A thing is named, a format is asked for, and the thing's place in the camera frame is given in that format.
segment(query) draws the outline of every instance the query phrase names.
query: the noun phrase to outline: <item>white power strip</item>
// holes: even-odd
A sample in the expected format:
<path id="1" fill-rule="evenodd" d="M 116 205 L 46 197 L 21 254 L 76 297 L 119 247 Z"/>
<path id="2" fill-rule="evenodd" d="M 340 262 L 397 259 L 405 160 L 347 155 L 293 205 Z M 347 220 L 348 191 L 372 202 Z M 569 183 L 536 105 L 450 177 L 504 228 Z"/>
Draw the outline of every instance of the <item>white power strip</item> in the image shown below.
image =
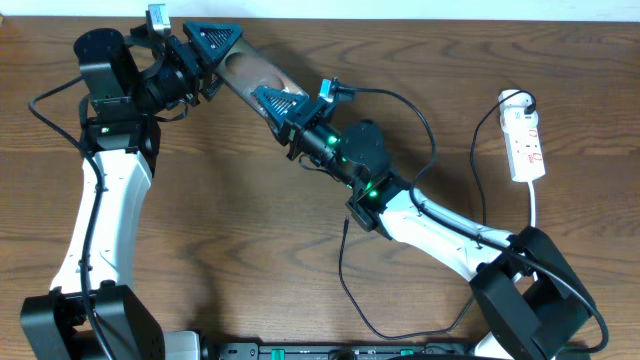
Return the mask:
<path id="1" fill-rule="evenodd" d="M 518 90 L 505 90 L 500 101 Z M 520 93 L 500 104 L 500 126 L 507 144 L 511 179 L 531 182 L 545 174 L 542 148 L 538 135 L 538 112 L 525 114 L 531 105 L 531 96 Z"/>

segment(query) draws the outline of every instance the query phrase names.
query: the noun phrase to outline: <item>green component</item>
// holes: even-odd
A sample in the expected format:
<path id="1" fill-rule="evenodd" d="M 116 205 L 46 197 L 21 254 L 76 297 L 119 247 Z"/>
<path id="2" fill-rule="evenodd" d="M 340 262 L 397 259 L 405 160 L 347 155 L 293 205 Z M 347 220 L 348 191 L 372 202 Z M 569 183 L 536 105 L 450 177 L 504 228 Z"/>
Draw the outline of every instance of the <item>green component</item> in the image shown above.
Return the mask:
<path id="1" fill-rule="evenodd" d="M 284 350 L 271 350 L 271 360 L 285 360 Z"/>

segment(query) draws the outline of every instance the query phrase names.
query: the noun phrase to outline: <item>wooden surface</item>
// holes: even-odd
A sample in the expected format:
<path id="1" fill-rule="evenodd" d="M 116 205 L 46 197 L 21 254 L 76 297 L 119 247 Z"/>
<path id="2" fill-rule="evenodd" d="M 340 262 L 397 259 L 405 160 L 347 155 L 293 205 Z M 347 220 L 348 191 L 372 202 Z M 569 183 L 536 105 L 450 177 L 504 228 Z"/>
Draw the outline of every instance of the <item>wooden surface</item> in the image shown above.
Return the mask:
<path id="1" fill-rule="evenodd" d="M 9 18 L 0 28 L 0 358 L 32 352 L 22 301 L 45 294 L 62 262 L 82 187 L 81 159 L 27 110 L 27 101 L 78 75 L 72 44 L 85 31 L 136 19 Z M 422 185 L 441 204 L 480 219 L 468 165 L 473 130 L 509 87 L 535 93 L 547 175 L 536 182 L 539 226 L 564 253 L 609 323 L 596 358 L 637 358 L 640 266 L 640 27 L 637 24 L 233 20 L 309 93 L 322 78 L 395 90 L 430 120 L 441 154 Z M 173 19 L 180 33 L 182 20 Z M 150 55 L 136 52 L 141 63 Z M 40 105 L 79 135 L 84 85 Z M 429 158 L 415 115 L 363 95 L 339 129 L 378 121 L 401 173 Z M 285 157 L 264 120 L 228 89 L 162 126 L 157 173 L 140 218 L 136 292 L 165 330 L 264 342 L 379 340 L 337 276 L 348 190 Z M 489 224 L 519 231 L 526 185 L 510 181 L 497 115 L 482 129 L 477 163 Z M 352 226 L 346 281 L 387 334 L 445 327 L 466 283 L 413 248 Z M 453 336 L 479 340 L 479 310 Z M 595 344 L 594 321 L 577 339 Z"/>

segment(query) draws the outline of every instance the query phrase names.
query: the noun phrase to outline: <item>white wall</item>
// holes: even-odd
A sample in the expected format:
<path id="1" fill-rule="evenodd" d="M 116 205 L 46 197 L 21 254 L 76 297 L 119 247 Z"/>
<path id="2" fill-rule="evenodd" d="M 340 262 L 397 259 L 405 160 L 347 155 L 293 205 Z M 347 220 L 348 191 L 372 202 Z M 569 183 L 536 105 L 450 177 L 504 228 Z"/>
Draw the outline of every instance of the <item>white wall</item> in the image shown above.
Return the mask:
<path id="1" fill-rule="evenodd" d="M 0 0 L 0 12 L 9 16 L 143 16 L 149 2 L 162 0 Z M 170 16 L 640 21 L 640 0 L 165 0 L 164 3 Z"/>

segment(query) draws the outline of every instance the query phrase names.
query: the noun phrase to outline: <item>white cable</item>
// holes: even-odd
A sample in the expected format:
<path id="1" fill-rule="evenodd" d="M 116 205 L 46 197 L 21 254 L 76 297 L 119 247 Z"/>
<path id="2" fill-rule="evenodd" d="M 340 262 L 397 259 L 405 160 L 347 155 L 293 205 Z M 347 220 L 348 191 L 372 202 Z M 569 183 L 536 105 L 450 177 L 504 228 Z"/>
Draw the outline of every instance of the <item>white cable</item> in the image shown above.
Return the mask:
<path id="1" fill-rule="evenodd" d="M 536 192 L 533 189 L 533 181 L 527 181 L 529 185 L 529 203 L 531 204 L 531 221 L 529 225 L 536 227 Z"/>

